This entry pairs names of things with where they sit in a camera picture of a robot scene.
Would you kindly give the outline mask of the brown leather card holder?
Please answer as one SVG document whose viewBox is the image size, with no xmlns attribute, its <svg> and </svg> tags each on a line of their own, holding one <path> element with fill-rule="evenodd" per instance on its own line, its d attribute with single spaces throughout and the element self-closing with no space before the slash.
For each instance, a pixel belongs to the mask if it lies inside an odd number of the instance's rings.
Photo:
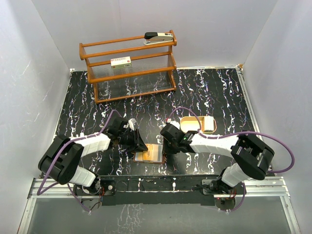
<svg viewBox="0 0 312 234">
<path fill-rule="evenodd" d="M 134 154 L 135 162 L 158 163 L 163 164 L 165 159 L 163 155 L 163 146 L 159 144 L 146 144 L 148 150 Z"/>
</svg>

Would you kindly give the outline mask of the orange credit card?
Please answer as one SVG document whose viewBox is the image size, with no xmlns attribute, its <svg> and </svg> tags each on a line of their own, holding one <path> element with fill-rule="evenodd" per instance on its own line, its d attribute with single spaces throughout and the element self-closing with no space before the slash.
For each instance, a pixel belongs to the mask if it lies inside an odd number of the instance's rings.
<svg viewBox="0 0 312 234">
<path fill-rule="evenodd" d="M 148 151 L 143 152 L 144 161 L 158 162 L 161 159 L 162 145 L 147 144 Z"/>
</svg>

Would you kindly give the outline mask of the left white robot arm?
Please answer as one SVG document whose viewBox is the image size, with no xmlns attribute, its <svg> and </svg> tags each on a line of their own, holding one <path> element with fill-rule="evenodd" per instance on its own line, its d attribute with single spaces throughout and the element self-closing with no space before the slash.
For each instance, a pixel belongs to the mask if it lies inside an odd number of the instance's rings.
<svg viewBox="0 0 312 234">
<path fill-rule="evenodd" d="M 74 138 L 56 136 L 40 159 L 38 169 L 45 174 L 45 179 L 50 177 L 60 185 L 76 184 L 94 195 L 101 189 L 100 176 L 80 167 L 80 159 L 92 153 L 106 151 L 115 145 L 125 147 L 130 153 L 148 150 L 135 128 L 135 120 L 116 117 L 100 132 L 91 135 Z"/>
</svg>

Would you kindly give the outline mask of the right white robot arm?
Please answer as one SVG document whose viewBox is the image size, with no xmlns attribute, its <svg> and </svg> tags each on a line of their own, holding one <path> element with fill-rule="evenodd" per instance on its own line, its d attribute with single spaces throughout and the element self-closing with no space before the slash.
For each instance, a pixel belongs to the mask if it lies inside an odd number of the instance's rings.
<svg viewBox="0 0 312 234">
<path fill-rule="evenodd" d="M 229 194 L 237 184 L 249 178 L 264 180 L 274 156 L 274 150 L 254 134 L 204 138 L 196 131 L 184 133 L 170 123 L 165 125 L 160 134 L 163 136 L 163 153 L 166 155 L 180 152 L 214 153 L 235 160 L 232 166 L 222 170 L 218 179 L 200 185 L 208 193 Z"/>
</svg>

